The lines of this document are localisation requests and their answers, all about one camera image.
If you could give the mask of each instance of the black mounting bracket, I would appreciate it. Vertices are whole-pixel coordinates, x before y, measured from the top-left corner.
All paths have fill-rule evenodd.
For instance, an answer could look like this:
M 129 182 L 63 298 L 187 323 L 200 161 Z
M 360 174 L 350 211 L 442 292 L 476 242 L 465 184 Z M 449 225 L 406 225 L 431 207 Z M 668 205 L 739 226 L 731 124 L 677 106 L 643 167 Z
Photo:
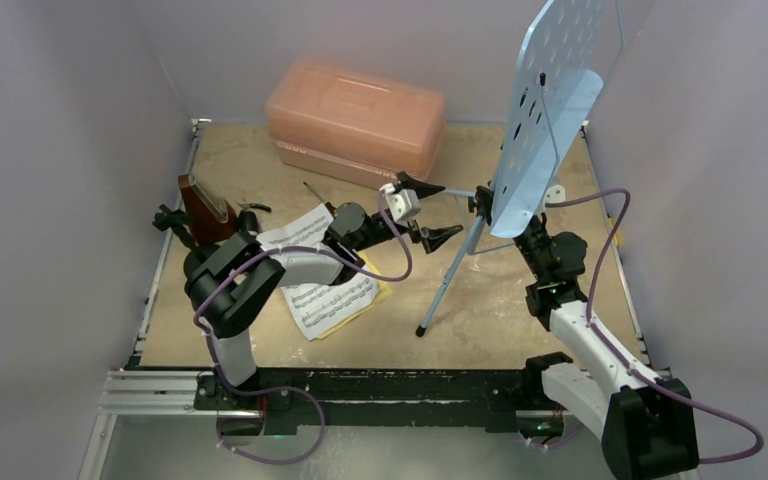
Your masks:
M 680 380 L 656 381 L 690 398 Z M 693 470 L 699 465 L 693 409 L 651 387 L 623 388 L 608 403 L 602 453 L 619 480 L 661 478 Z
M 229 394 L 216 377 L 198 377 L 196 410 L 253 410 L 254 397 Z M 328 425 L 483 427 L 489 433 L 530 428 L 517 411 L 551 411 L 556 404 L 523 390 L 523 370 L 403 370 L 258 368 L 244 390 L 294 386 L 322 405 Z M 280 390 L 267 397 L 265 435 L 292 435 L 318 425 L 303 396 Z
M 170 210 L 166 205 L 161 205 L 158 208 L 160 211 L 154 214 L 154 221 L 151 222 L 152 226 L 161 232 L 172 230 L 172 233 L 178 237 L 178 240 L 185 247 L 191 251 L 196 250 L 198 245 L 196 245 L 196 241 L 190 235 L 190 232 L 187 231 L 187 226 L 192 225 L 196 220 L 180 209 Z
M 431 195 L 436 195 L 446 189 L 446 187 L 442 185 L 434 185 L 419 181 L 405 172 L 396 174 L 396 183 L 394 186 L 396 187 L 397 192 L 405 189 L 413 190 L 416 192 L 416 197 L 420 200 L 430 197 Z
M 479 185 L 475 187 L 475 196 L 467 200 L 469 213 L 475 213 L 484 217 L 487 225 L 490 225 L 490 212 L 493 210 L 493 191 L 488 187 Z
M 463 231 L 463 225 L 452 225 L 443 228 L 420 227 L 411 220 L 408 224 L 408 235 L 411 242 L 422 244 L 425 253 L 434 253 L 447 240 Z

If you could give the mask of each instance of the purple-gray wall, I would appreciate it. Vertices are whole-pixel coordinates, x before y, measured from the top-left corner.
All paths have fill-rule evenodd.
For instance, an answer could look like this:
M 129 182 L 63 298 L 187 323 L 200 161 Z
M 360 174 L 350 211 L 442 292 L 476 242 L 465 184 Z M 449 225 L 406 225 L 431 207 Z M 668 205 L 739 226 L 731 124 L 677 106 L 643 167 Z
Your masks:
M 0 0 L 0 478 L 77 476 L 188 128 L 128 1 Z
M 619 47 L 614 0 L 594 64 Z M 504 121 L 522 39 L 544 0 L 134 0 L 188 113 L 262 121 L 299 56 L 442 91 L 453 121 Z M 633 39 L 654 0 L 622 0 Z
M 601 186 L 632 192 L 621 253 L 652 358 L 766 434 L 705 478 L 768 478 L 768 2 L 657 2 L 590 133 Z M 696 419 L 703 455 L 751 444 Z

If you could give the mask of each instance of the orange plastic box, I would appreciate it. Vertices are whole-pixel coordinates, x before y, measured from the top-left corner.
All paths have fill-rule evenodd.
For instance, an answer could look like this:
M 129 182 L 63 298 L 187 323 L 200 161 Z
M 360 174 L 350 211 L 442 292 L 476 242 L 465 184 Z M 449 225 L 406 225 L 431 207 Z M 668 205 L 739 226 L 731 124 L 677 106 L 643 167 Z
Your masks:
M 266 103 L 287 165 L 378 188 L 405 171 L 426 180 L 443 139 L 443 95 L 296 62 Z

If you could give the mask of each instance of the tripod leg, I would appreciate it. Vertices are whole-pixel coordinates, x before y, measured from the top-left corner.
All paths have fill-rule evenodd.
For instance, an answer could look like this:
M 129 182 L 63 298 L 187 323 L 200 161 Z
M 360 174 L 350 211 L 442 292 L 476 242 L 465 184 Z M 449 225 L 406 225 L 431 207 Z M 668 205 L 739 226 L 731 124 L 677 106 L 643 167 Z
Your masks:
M 425 313 L 425 318 L 422 320 L 422 324 L 417 327 L 417 337 L 425 335 L 425 331 L 428 329 L 428 325 L 431 323 L 431 317 L 434 316 L 434 312 L 437 310 L 437 306 L 440 305 L 440 300 L 443 299 L 443 294 L 446 293 L 446 289 L 449 288 L 449 283 L 451 283 L 452 278 L 455 277 L 455 272 L 458 271 L 458 267 L 463 261 L 464 255 L 466 255 L 467 250 L 475 249 L 475 245 L 478 243 L 478 237 L 481 236 L 482 230 L 484 230 L 484 217 L 479 215 L 475 217 L 475 222 L 472 224 L 472 227 L 470 227 L 464 244 L 461 246 L 461 249 L 458 250 L 458 254 L 455 255 L 455 261 L 452 262 L 452 266 L 449 267 L 449 270 L 443 277 L 443 283 L 441 283 L 440 288 L 437 289 L 437 294 L 434 295 L 434 300 L 431 302 L 431 306 L 428 307 L 428 311 Z

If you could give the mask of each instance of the black clamp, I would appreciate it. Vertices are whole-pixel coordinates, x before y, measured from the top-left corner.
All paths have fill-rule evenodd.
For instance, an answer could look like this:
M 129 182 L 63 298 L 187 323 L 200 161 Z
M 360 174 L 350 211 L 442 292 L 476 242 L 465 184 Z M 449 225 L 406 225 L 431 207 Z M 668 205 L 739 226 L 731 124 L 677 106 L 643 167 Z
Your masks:
M 272 208 L 262 203 L 238 203 L 240 214 L 237 216 L 237 228 L 252 235 L 260 233 L 260 222 L 257 220 L 257 214 L 252 210 L 262 210 L 266 213 L 272 213 Z
M 154 221 L 151 222 L 152 226 L 161 232 L 171 229 L 172 233 L 181 240 L 185 247 L 195 251 L 198 245 L 187 230 L 187 226 L 195 223 L 195 218 L 187 215 L 183 210 L 170 210 L 166 205 L 161 205 L 158 208 L 160 208 L 160 211 L 154 214 Z
M 446 189 L 446 187 L 442 185 L 421 182 L 405 172 L 396 174 L 396 183 L 394 186 L 396 187 L 396 192 L 401 190 L 413 190 L 416 192 L 416 197 L 420 200 L 430 197 L 431 195 L 436 195 Z
M 408 235 L 411 242 L 422 244 L 425 253 L 436 252 L 447 240 L 463 231 L 463 225 L 443 228 L 420 227 L 413 220 L 408 222 Z
M 490 212 L 493 210 L 493 191 L 489 188 L 479 185 L 475 188 L 475 196 L 467 200 L 469 213 L 475 213 L 484 217 L 487 225 L 490 225 Z

